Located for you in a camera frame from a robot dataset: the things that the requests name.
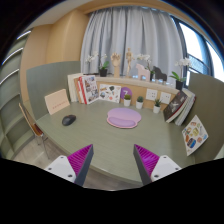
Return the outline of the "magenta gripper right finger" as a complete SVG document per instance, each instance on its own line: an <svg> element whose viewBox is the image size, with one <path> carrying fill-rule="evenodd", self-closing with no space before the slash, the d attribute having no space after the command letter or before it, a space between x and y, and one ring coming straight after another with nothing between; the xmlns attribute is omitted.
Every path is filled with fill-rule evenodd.
<svg viewBox="0 0 224 224"><path fill-rule="evenodd" d="M134 145L133 155L143 185L181 170L181 167L167 155L158 156L137 144Z"/></svg>

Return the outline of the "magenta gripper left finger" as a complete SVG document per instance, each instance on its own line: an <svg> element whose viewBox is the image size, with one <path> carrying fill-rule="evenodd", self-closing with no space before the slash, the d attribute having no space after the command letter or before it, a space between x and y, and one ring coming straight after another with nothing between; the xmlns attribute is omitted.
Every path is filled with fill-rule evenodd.
<svg viewBox="0 0 224 224"><path fill-rule="evenodd" d="M68 157L60 155L45 170L76 185L82 186L85 182L93 154L93 145L90 144Z"/></svg>

